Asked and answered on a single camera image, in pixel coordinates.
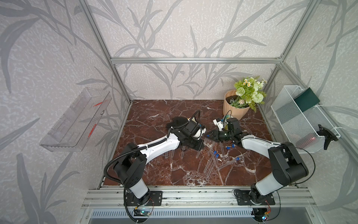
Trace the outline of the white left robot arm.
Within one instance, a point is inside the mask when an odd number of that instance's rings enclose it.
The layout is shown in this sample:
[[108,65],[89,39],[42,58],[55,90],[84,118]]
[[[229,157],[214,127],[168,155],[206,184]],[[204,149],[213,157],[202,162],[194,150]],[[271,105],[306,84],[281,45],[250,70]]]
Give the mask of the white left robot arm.
[[166,136],[146,144],[128,144],[124,153],[114,163],[113,170],[126,190],[129,190],[137,199],[149,197],[149,189],[142,176],[146,165],[153,159],[174,151],[179,147],[188,147],[196,151],[204,148],[202,135],[206,127],[195,119],[175,117],[166,125]]

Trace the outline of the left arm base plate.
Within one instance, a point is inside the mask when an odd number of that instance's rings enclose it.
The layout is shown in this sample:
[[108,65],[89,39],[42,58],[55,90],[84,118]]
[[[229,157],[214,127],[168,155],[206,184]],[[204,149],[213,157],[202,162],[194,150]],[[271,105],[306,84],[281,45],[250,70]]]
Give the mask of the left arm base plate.
[[154,205],[161,206],[163,191],[150,191],[141,198],[137,198],[133,193],[125,192],[124,201],[127,206]]

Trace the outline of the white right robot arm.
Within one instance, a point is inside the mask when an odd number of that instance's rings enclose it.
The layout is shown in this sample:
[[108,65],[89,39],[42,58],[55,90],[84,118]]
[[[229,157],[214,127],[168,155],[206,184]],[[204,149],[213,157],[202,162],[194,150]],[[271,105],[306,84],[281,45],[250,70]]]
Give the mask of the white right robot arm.
[[290,142],[278,143],[258,138],[241,130],[236,118],[213,120],[217,129],[210,131],[207,138],[215,142],[231,141],[234,145],[267,157],[271,173],[252,185],[253,197],[263,197],[309,175],[297,148]]

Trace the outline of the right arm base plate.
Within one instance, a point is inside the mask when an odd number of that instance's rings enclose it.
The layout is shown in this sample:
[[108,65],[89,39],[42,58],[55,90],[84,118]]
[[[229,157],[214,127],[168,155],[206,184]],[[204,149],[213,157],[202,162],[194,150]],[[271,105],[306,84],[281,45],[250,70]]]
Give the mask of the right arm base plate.
[[234,196],[238,205],[276,205],[272,193],[262,196],[252,190],[234,190]]

